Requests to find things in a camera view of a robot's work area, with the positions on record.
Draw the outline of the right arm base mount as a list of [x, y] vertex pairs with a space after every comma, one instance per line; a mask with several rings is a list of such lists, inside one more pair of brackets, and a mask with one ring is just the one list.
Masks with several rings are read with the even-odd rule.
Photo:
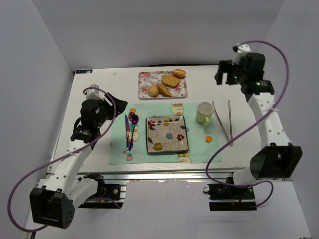
[[208, 184], [203, 193], [209, 196], [211, 212], [256, 211], [255, 194], [252, 188], [228, 187]]

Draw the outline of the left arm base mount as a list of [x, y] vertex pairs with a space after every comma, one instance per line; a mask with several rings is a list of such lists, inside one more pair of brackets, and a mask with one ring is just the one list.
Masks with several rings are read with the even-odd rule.
[[84, 179], [94, 179], [98, 182], [97, 193], [90, 196], [81, 209], [120, 209], [123, 206], [126, 186], [119, 183], [102, 182], [103, 176], [99, 174], [87, 174], [77, 179], [78, 183]]

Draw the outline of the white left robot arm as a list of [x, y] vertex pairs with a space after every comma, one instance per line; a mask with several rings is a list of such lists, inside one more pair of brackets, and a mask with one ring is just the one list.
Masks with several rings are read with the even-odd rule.
[[66, 229], [79, 206], [88, 199], [105, 195], [104, 178], [97, 173], [85, 175], [76, 186], [73, 183], [101, 135], [101, 126], [122, 114], [127, 104], [112, 95], [101, 97], [97, 93], [86, 94], [86, 100], [81, 104], [81, 116], [73, 127], [66, 159], [59, 162], [41, 188], [33, 188], [29, 195], [35, 223]]

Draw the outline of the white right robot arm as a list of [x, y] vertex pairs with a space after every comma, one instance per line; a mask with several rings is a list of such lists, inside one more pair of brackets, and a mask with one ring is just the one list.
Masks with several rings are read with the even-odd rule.
[[240, 53], [235, 60], [221, 60], [215, 75], [217, 84], [227, 74], [227, 85], [239, 84], [251, 108], [261, 139], [261, 150], [250, 165], [232, 174], [235, 185], [253, 185], [262, 179], [291, 177], [302, 157], [300, 146], [294, 146], [286, 135], [279, 114], [275, 111], [274, 88], [264, 76], [265, 56]]

